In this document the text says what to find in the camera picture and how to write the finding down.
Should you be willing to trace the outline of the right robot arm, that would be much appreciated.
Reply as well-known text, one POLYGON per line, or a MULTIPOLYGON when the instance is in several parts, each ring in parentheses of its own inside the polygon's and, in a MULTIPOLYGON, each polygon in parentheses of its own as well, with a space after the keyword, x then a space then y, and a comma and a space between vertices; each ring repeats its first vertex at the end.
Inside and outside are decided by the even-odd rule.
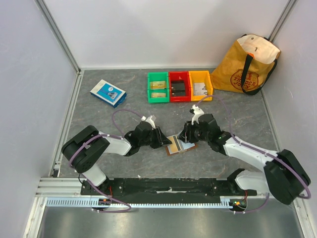
POLYGON ((226 187, 232 195, 248 189, 263 191, 289 205, 311 183, 308 174, 291 151, 265 150, 247 143, 232 133, 221 130, 211 114, 186 121, 178 139, 184 143, 204 141, 213 151, 240 159, 260 170, 259 173, 242 170, 229 180, 226 187))

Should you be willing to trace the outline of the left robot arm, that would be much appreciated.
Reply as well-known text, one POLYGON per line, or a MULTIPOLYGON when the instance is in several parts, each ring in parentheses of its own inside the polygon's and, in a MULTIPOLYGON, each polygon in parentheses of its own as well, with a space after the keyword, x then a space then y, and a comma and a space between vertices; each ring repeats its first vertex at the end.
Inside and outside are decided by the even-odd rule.
POLYGON ((97 165, 102 154, 129 157, 136 154, 142 146, 157 149, 170 144, 172 142, 159 126, 153 122, 142 121, 123 137, 102 133, 89 125, 67 141, 61 152, 69 161, 70 167, 92 183, 93 191, 102 195, 109 189, 107 176, 97 165))

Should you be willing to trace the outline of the brown leather card holder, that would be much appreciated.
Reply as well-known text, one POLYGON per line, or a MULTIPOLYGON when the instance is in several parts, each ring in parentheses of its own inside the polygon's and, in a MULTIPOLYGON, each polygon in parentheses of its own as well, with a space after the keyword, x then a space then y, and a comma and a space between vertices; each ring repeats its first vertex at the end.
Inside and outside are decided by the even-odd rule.
POLYGON ((168 137, 168 139, 172 142, 165 148, 168 156, 183 153, 197 147, 196 143, 184 143, 179 140, 177 136, 178 135, 176 134, 168 137))

